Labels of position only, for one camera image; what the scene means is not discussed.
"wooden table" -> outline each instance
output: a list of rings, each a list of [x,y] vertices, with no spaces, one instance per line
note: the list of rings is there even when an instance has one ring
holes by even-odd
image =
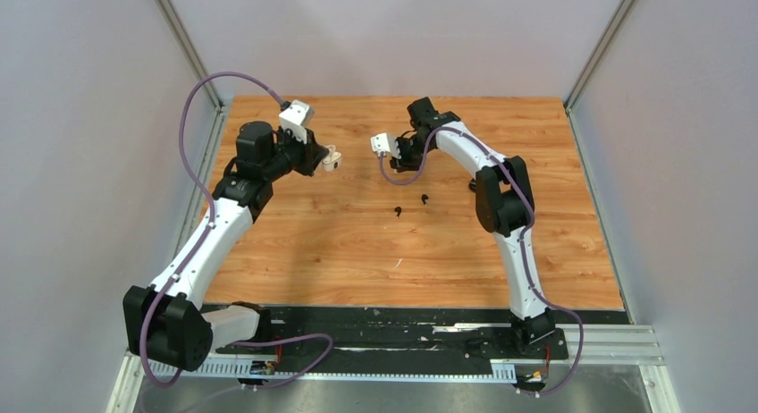
[[[399,187],[379,173],[369,138],[408,130],[413,97],[299,97],[310,128],[343,153],[332,173],[296,173],[232,249],[206,301],[406,307],[507,307],[508,284],[493,237],[479,225],[469,176],[429,154],[424,174]],[[433,99],[475,135],[526,160],[535,195],[535,255],[548,299],[570,308],[622,308],[573,136],[558,98]],[[278,125],[270,97],[238,97],[212,185],[235,153],[245,122]],[[411,173],[397,174],[407,179]],[[421,195],[429,196],[423,206]],[[393,209],[402,207],[396,217]]]

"robotic arm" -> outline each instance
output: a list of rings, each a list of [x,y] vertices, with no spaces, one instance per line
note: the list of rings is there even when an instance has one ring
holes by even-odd
[[[275,131],[267,122],[249,122],[240,128],[235,156],[215,187],[215,222],[210,209],[180,253],[147,288],[132,286],[123,298],[129,350],[139,354],[139,332],[147,309],[157,291],[169,278],[173,285],[160,300],[149,324],[147,357],[182,370],[194,371],[209,352],[234,341],[249,340],[265,333],[267,311],[248,303],[200,314],[203,298],[232,246],[258,219],[274,194],[273,184],[295,171],[313,176],[321,165],[336,169],[341,154],[333,146],[316,143],[307,124],[313,115],[309,105],[298,100],[283,108],[281,127]],[[202,246],[193,250],[206,227],[212,230]],[[181,276],[176,267],[190,257]]]
[[[500,249],[510,287],[510,310],[517,318],[515,326],[521,333],[520,340],[528,345],[552,334],[555,322],[551,311],[534,293],[534,290],[542,292],[542,287],[536,271],[531,230],[524,233],[526,262],[521,256],[519,232],[527,226],[529,213],[514,190],[501,192],[501,182],[508,184],[508,180],[491,156],[502,162],[534,209],[526,163],[519,156],[506,157],[481,143],[456,114],[440,114],[428,97],[409,105],[408,114],[415,134],[409,138],[396,138],[388,133],[373,136],[372,150],[380,158],[392,156],[390,167],[398,173],[418,171],[428,141],[426,152],[440,149],[476,179],[476,216],[482,227],[493,234]],[[481,147],[466,136],[477,140]],[[532,286],[526,272],[531,275]]]

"wooden tabletop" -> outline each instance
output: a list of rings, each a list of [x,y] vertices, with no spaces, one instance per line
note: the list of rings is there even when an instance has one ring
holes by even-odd
[[[493,237],[476,219],[470,177],[436,150],[421,177],[385,181],[369,138],[409,129],[413,97],[298,97],[309,127],[343,154],[313,178],[291,173],[224,262],[206,301],[407,307],[507,307]],[[534,249],[547,298],[570,308],[622,308],[619,289],[558,98],[433,98],[490,147],[526,161],[535,196]],[[245,122],[278,125],[270,97],[237,97],[212,185]],[[395,174],[407,179],[411,173]],[[423,206],[421,195],[429,196]],[[402,207],[396,217],[395,207]]]

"cable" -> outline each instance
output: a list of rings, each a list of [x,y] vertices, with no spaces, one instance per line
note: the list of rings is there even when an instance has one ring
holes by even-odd
[[[242,78],[244,80],[249,80],[257,84],[266,92],[268,92],[268,94],[270,94],[271,97],[273,97],[274,100],[276,100],[276,103],[279,104],[279,106],[282,106],[284,104],[284,100],[278,94],[276,94],[275,91],[270,89],[266,84],[264,84],[260,80],[257,80],[256,78],[253,78],[250,75],[247,75],[245,73],[240,73],[240,72],[214,73],[200,80],[200,82],[198,82],[195,85],[195,87],[189,92],[189,95],[187,96],[187,100],[184,102],[184,109],[181,111],[181,119],[179,121],[179,155],[181,156],[181,163],[184,165],[184,170],[187,172],[187,174],[195,183],[195,185],[197,185],[198,188],[200,188],[200,191],[206,197],[206,200],[208,202],[210,217],[208,220],[208,224],[206,225],[205,229],[200,234],[198,241],[189,250],[189,253],[187,254],[187,256],[184,257],[184,259],[179,263],[179,265],[176,266],[176,270],[173,272],[173,274],[177,276],[181,275],[181,272],[184,271],[184,268],[187,266],[189,261],[195,256],[196,253],[198,253],[198,250],[203,245],[203,242],[206,241],[208,234],[210,234],[211,230],[213,229],[212,227],[215,226],[215,202],[214,202],[213,196],[211,195],[211,192],[208,190],[208,188],[206,188],[203,182],[198,178],[198,176],[192,170],[192,167],[190,166],[190,161],[187,159],[187,152],[184,149],[184,128],[187,124],[187,115],[190,112],[190,104],[192,103],[192,98],[198,93],[198,91],[209,81],[214,80],[216,78],[221,78],[224,76],[232,76],[232,77]],[[156,375],[153,374],[153,370],[150,369],[150,363],[147,362],[147,331],[150,326],[150,321],[152,321],[153,315],[155,314],[156,308],[158,307],[158,303],[160,303],[161,299],[164,297],[166,292],[168,292],[168,290],[171,288],[173,283],[174,283],[174,279],[169,278],[166,281],[163,288],[161,288],[161,290],[157,293],[156,297],[153,299],[153,302],[150,303],[150,307],[147,308],[147,313],[145,314],[145,318],[142,321],[142,327],[139,331],[139,359],[140,359],[140,362],[142,363],[142,368],[145,370],[145,376],[152,384],[163,389],[169,388],[173,384],[176,383],[176,380],[179,378],[179,375],[181,374],[181,370],[177,369],[176,374],[173,375],[173,377],[169,381],[158,380]]]
[[[424,144],[424,153],[421,155],[421,165],[418,167],[418,172],[416,175],[414,175],[410,180],[408,181],[395,181],[394,179],[387,176],[386,171],[384,170],[384,153],[379,155],[379,169],[382,172],[382,175],[384,176],[384,179],[386,179],[389,183],[395,184],[395,185],[408,185],[411,182],[418,179],[419,176],[421,176],[421,171],[424,169],[424,166],[426,165],[426,156],[429,152],[429,145],[432,143],[432,138],[440,131],[449,131],[452,133],[455,133],[463,138],[468,139],[471,143],[476,145],[477,148],[479,148],[482,152],[484,152],[485,155],[488,156],[490,161],[497,164],[498,168],[502,171],[502,173],[505,175],[505,178],[508,180],[508,183],[510,184],[510,187],[516,191],[516,195],[521,200],[521,202],[524,204],[524,207],[526,207],[526,211],[529,213],[529,219],[526,223],[526,226],[521,230],[521,232],[518,234],[518,243],[521,245],[521,259],[524,262],[524,271],[526,273],[526,281],[529,283],[529,289],[534,293],[534,295],[541,300],[545,305],[547,305],[549,308],[553,308],[555,310],[559,310],[563,313],[566,313],[568,315],[571,315],[576,321],[579,326],[579,344],[577,346],[577,355],[574,357],[574,363],[571,365],[571,369],[568,371],[568,374],[566,377],[563,378],[558,384],[553,386],[551,389],[541,391],[539,393],[531,392],[531,391],[524,391],[527,394],[531,394],[533,396],[546,396],[553,394],[560,390],[571,378],[574,376],[574,374],[577,372],[577,367],[579,365],[579,359],[582,356],[582,349],[585,345],[585,326],[582,322],[582,318],[577,314],[577,312],[565,308],[563,306],[559,306],[555,303],[550,302],[548,299],[544,297],[544,295],[535,287],[535,281],[532,279],[532,275],[529,272],[529,261],[526,253],[526,242],[524,241],[524,236],[526,235],[526,231],[531,230],[532,227],[535,226],[535,210],[532,208],[532,205],[529,203],[529,200],[526,199],[526,196],[524,195],[524,192],[521,190],[521,188],[518,187],[516,182],[513,180],[513,176],[510,175],[508,172],[508,169],[505,168],[502,161],[500,161],[497,157],[493,156],[490,153],[490,150],[487,148],[485,144],[483,144],[479,139],[475,138],[474,136],[460,130],[453,129],[451,127],[437,127],[434,129],[429,136],[426,138],[426,143]]]
[[[306,341],[306,340],[313,340],[313,339],[324,339],[327,341],[326,349],[321,353],[321,355],[318,356],[318,358],[314,359],[313,362],[311,362],[307,367],[300,370],[297,374],[290,376],[286,379],[283,379],[276,383],[266,384],[266,385],[256,385],[256,384],[243,384],[242,389],[245,388],[252,388],[253,391],[257,391],[258,389],[274,389],[284,386],[285,384],[291,384],[295,380],[297,380],[299,377],[303,376],[305,373],[313,369],[313,367],[316,366],[319,362],[321,362],[324,357],[332,350],[332,347],[334,346],[334,339],[329,334],[324,333],[313,333],[308,335],[301,335],[299,337],[291,337],[289,339],[283,339],[283,340],[276,340],[276,341],[267,341],[267,342],[252,342],[252,341],[237,341],[232,343],[234,346],[243,346],[247,348],[268,348],[272,346],[282,346],[284,344],[288,343],[295,343],[298,341]],[[225,395],[227,393],[239,391],[239,386],[231,386],[229,388],[224,388],[221,391],[212,393],[202,400],[196,402],[195,404],[192,404],[191,406],[180,410],[177,413],[187,413],[188,411],[191,411],[193,409],[196,409],[197,407],[201,406],[202,404],[205,404],[209,402],[210,400],[214,398],[218,398],[222,395]],[[147,387],[143,388],[142,393],[139,396],[139,409],[142,413],[147,413],[147,410],[145,409],[145,392],[147,392]]]

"wall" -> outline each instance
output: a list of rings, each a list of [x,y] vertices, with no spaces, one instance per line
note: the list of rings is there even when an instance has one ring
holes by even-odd
[[[574,114],[683,411],[754,411],[758,0],[640,0]]]
[[[173,0],[209,71],[284,94],[563,96],[620,0]],[[225,98],[259,94],[219,80]]]
[[[153,0],[0,0],[0,411],[105,409],[122,296],[167,263],[189,203],[187,66]]]

